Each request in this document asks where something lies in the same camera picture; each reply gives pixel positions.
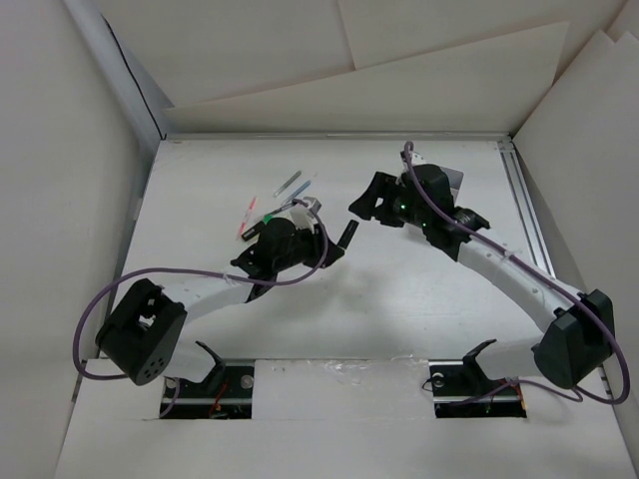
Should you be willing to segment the green cap highlighter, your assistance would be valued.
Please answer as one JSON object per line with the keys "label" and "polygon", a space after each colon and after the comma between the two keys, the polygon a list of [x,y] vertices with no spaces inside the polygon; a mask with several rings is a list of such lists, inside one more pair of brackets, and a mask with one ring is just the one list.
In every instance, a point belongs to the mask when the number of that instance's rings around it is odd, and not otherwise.
{"label": "green cap highlighter", "polygon": [[251,226],[249,229],[245,230],[241,234],[241,239],[243,241],[249,241],[257,237],[266,228],[268,222],[272,218],[272,215],[263,216],[258,222],[256,222],[253,226]]}

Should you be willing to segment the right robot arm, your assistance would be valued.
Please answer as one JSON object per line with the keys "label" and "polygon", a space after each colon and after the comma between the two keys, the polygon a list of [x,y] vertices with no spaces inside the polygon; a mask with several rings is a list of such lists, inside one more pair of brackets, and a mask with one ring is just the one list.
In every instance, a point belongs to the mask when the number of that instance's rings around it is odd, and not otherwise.
{"label": "right robot arm", "polygon": [[461,380],[470,391],[482,393],[500,379],[521,376],[575,389],[614,354],[610,298],[598,289],[583,293],[517,256],[488,220],[455,205],[442,168],[417,165],[400,176],[377,172],[348,209],[365,221],[419,229],[430,246],[482,276],[536,325],[539,332],[531,338],[487,339],[469,351]]}

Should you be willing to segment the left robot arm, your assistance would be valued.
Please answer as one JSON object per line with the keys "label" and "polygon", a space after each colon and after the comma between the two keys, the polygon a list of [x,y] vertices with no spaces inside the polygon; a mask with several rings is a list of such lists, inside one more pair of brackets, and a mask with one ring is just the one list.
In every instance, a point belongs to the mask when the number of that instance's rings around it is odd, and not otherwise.
{"label": "left robot arm", "polygon": [[303,228],[275,218],[232,260],[242,271],[236,279],[204,276],[167,287],[147,278],[134,282],[97,333],[96,343],[138,386],[165,376],[212,395],[222,386],[226,364],[203,342],[181,340],[183,328],[219,309],[260,298],[281,272],[294,266],[332,265],[343,257],[356,228],[349,223],[333,242],[319,225]]}

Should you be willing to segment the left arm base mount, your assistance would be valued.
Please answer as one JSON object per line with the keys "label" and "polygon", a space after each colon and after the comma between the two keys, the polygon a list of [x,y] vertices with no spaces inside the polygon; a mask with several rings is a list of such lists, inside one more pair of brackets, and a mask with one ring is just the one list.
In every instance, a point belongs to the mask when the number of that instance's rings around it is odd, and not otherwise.
{"label": "left arm base mount", "polygon": [[252,418],[255,386],[254,360],[231,360],[212,390],[186,379],[167,383],[160,402],[162,419],[246,420]]}

